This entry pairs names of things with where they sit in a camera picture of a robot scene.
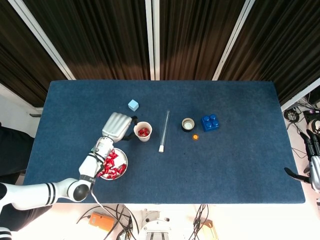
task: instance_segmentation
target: blue building block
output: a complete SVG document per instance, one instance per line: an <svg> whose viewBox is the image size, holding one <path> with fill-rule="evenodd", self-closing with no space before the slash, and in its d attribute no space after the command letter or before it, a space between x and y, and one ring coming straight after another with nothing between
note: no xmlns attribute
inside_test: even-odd
<svg viewBox="0 0 320 240"><path fill-rule="evenodd" d="M219 128L219 121L215 114L211 114L210 116L203 116L201 118L201 125L203 131L210 132Z"/></svg>
<svg viewBox="0 0 320 240"><path fill-rule="evenodd" d="M131 100L129 103L128 103L128 107L132 110L132 111L136 111L139 107L139 103L137 103L135 100Z"/></svg>

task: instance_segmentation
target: test tube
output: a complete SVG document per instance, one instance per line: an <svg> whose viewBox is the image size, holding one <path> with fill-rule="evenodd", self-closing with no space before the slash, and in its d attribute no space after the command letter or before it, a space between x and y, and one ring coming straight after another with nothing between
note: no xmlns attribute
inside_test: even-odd
<svg viewBox="0 0 320 240"><path fill-rule="evenodd" d="M166 141L166 136L167 136L167 131L168 131L168 122L169 122L169 116L170 116L170 111L166 111L165 114L165 119L163 123L163 132L162 132L162 137L161 137L161 142L160 142L160 147L159 147L159 153L163 153L165 150L165 141Z"/></svg>

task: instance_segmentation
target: light blue cube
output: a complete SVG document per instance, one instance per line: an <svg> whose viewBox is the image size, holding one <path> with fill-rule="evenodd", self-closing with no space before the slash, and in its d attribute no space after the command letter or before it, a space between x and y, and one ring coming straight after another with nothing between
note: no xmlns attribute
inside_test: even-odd
<svg viewBox="0 0 320 240"><path fill-rule="evenodd" d="M129 103L128 103L128 107L132 110L132 111L136 111L139 107L139 103L137 103L135 100L131 100Z"/></svg>

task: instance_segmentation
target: wall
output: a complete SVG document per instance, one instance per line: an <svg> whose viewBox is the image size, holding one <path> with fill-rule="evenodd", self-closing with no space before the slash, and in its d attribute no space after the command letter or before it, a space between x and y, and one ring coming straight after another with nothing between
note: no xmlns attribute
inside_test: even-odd
<svg viewBox="0 0 320 240"><path fill-rule="evenodd" d="M36 136L39 117L31 117L25 107L19 106L0 95L0 122L3 127L16 129Z"/></svg>

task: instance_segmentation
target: blue tablecloth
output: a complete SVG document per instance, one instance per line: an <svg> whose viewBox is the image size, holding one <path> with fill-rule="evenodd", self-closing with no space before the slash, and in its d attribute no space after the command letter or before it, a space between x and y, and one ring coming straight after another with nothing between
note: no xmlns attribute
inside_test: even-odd
<svg viewBox="0 0 320 240"><path fill-rule="evenodd" d="M131 99L139 103L136 112L128 108ZM168 135L159 153L167 110ZM97 180L93 189L102 203L305 201L301 184L284 171L296 165L274 85L255 81L54 81L24 184L78 179L112 112L137 115L153 132L148 142L135 138L114 145L126 153L128 168L117 180ZM220 128L204 132L200 119L210 114L217 115ZM182 131L184 118L194 119L192 132Z"/></svg>

